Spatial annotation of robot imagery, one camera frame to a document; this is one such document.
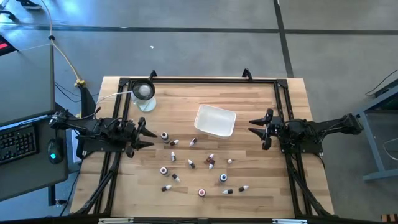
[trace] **white plastic container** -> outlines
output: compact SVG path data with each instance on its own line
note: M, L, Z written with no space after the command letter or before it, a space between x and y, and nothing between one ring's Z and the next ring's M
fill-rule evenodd
M234 111L200 105L194 125L197 130L205 134L225 139L232 135L235 120Z

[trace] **computer monitor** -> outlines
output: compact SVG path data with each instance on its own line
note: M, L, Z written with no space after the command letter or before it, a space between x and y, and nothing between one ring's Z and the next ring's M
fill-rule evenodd
M0 56L0 126L54 113L53 46Z

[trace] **desk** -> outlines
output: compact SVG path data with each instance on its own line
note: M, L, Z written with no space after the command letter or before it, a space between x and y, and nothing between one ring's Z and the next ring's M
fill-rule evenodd
M104 77L99 98L117 92L119 78ZM311 120L303 79L287 81L295 117ZM248 131L249 127L256 127L248 121L263 117L267 108L273 108L274 115L277 115L272 85L155 83L155 87L156 109L143 113L131 103L129 118L137 121L144 116L147 129L159 137L143 137L143 140L154 141L155 146L141 149L132 159L123 154L113 217L294 217L285 158L280 153L277 139L272 140L268 151L263 151L260 139ZM97 117L112 117L114 101L113 97L102 101L98 105L102 109ZM236 112L234 132L230 138L218 139L198 133L193 122L201 104ZM160 138L163 131L168 132L172 139L179 139L179 144L173 147L163 144ZM193 138L198 142L189 147ZM171 151L176 154L175 162L170 160ZM203 161L211 153L215 154L216 163L215 168L209 170ZM103 157L104 153L96 152L83 161L71 212L81 208L98 185ZM197 168L191 170L187 159L193 160ZM234 161L228 164L227 159ZM321 161L312 154L304 154L303 163L308 187L324 208L333 213ZM176 173L181 183L160 175L162 166ZM220 174L228 175L223 185L218 182ZM162 192L160 188L168 184L173 185L172 189ZM248 185L249 189L239 193L238 187L242 185ZM197 195L200 188L206 189L206 197ZM221 192L225 189L234 189L234 194L223 195ZM106 196L107 193L102 201L103 208ZM303 210L301 191L298 191L298 197Z

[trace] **computer mouse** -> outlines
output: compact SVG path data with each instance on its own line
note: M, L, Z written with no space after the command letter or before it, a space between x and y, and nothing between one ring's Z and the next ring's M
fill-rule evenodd
M53 164L58 164L63 160L63 150L59 141L51 139L47 144L47 152L49 154L49 160Z

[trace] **red light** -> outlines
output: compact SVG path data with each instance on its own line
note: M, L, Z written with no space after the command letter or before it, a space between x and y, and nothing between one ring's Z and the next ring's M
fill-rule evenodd
M6 43L0 44L0 49L6 48L8 45Z

